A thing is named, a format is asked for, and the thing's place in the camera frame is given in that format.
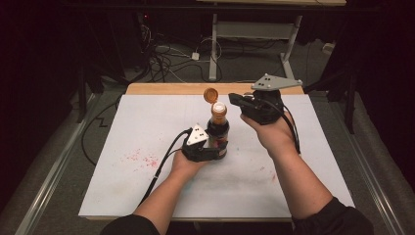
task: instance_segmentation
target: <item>person's right hand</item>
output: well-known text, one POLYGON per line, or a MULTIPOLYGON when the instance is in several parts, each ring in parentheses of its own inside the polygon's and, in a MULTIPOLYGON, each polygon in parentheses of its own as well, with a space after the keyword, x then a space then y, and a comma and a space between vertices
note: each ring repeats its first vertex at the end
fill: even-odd
MULTIPOLYGON (((287 112, 285 115, 292 121, 291 116, 287 112)), ((244 115, 241 115, 241 119, 256 131, 261 145, 273 155, 278 156, 285 151, 296 150, 290 127, 283 118, 280 117, 276 122, 267 125, 260 125, 244 115)))

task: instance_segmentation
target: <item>table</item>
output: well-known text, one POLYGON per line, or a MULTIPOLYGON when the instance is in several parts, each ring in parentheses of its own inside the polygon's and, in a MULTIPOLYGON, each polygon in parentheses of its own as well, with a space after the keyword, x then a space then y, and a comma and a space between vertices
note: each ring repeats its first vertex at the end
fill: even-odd
MULTIPOLYGON (((198 0, 202 2, 219 3, 248 3, 248 4, 271 4, 271 5, 298 5, 298 6, 344 6, 346 0, 198 0)), ((288 39, 288 48, 285 53, 280 54, 280 59, 287 78, 294 79, 293 70, 290 66, 290 56, 296 42, 297 33, 300 29, 302 16, 297 16, 294 23, 239 23, 220 22, 217 14, 213 14, 211 53, 208 79, 216 80, 217 68, 217 37, 243 37, 263 39, 288 39)))
MULTIPOLYGON (((210 118, 210 104, 203 98, 207 87, 214 87, 228 107, 228 154, 204 167, 185 187, 173 220, 291 220, 272 161, 254 131, 240 120, 239 108, 223 95, 251 91, 250 84, 241 83, 131 84, 118 106, 79 216, 109 219, 134 211, 173 138, 210 118)), ((300 87, 281 91, 298 125, 302 157, 334 195, 353 206, 308 96, 300 87)), ((173 149, 181 144, 179 140, 173 149)), ((156 186, 170 167, 171 158, 156 186)))

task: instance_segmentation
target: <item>white tabletop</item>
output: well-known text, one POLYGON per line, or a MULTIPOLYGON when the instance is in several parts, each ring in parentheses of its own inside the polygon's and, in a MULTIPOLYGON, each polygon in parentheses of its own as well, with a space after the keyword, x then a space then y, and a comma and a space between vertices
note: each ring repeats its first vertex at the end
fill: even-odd
MULTIPOLYGON (((173 220, 289 220, 272 161, 227 96, 228 154, 211 162, 183 190, 173 220)), ((347 206, 353 201, 307 95, 283 95, 296 120, 302 157, 347 206)), ((162 157, 181 131, 206 126, 210 104, 202 95, 124 95, 79 216, 130 214, 145 194, 162 157)), ((180 148, 184 137, 174 149, 180 148)), ((167 160, 159 185, 168 175, 167 160)))

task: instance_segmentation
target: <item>gray carpet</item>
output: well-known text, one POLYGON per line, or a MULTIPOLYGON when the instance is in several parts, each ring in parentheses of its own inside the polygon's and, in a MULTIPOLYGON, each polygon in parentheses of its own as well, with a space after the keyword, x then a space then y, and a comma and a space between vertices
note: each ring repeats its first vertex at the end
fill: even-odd
MULTIPOLYGON (((235 56, 238 51, 224 53, 222 60, 219 62, 223 75, 221 82, 257 80, 265 72, 283 76, 281 66, 275 55, 284 51, 284 45, 283 42, 277 42, 270 49, 247 52, 237 60, 226 59, 226 57, 235 56)), ((300 78, 305 83, 318 80, 329 59, 327 55, 321 53, 322 45, 321 42, 317 41, 311 45, 297 45, 295 47, 290 60, 295 77, 300 78)), ((192 50, 185 47, 179 47, 179 49, 187 50, 186 53, 192 52, 192 50)), ((171 60, 178 63, 184 59, 172 58, 171 60)), ((201 65, 204 77, 208 77, 208 65, 201 65)), ((200 70, 197 67, 178 70, 175 74, 186 82, 202 82, 200 70)), ((151 78, 147 76, 140 81, 149 80, 151 78)), ((169 74, 165 81, 181 82, 172 74, 169 74)), ((99 98, 97 107, 93 110, 91 117, 94 117, 114 102, 123 92, 123 88, 120 86, 113 85, 110 82, 105 84, 106 91, 99 98)), ((311 96, 311 100, 347 187, 352 193, 356 207, 373 222, 377 235, 391 234, 379 213, 373 192, 369 190, 367 182, 359 169, 358 162, 353 156, 355 153, 350 145, 349 136, 342 128, 342 122, 336 118, 336 107, 334 106, 342 107, 343 104, 328 103, 324 94, 318 92, 311 96)), ((76 114, 77 110, 73 110, 32 164, 12 201, 1 214, 0 234, 16 233, 56 157, 63 151, 71 132, 77 126, 75 123, 76 114)), ((85 151, 94 162, 99 158, 114 115, 115 107, 109 108, 100 115, 100 118, 104 118, 101 127, 100 121, 95 120, 85 133, 85 151)), ((353 137, 359 143, 364 155, 369 159, 371 169, 390 200, 391 207, 403 230, 409 234, 410 231, 415 229, 412 222, 415 220, 414 194, 399 169, 395 166, 380 140, 376 128, 370 122, 370 118, 366 116, 364 106, 358 96, 356 96, 354 130, 356 133, 353 137)), ((71 152, 67 168, 63 172, 45 211, 38 220, 37 226, 33 229, 33 234, 98 234, 100 232, 102 227, 108 223, 107 221, 90 221, 77 216, 93 171, 94 166, 86 160, 78 139, 71 152)))

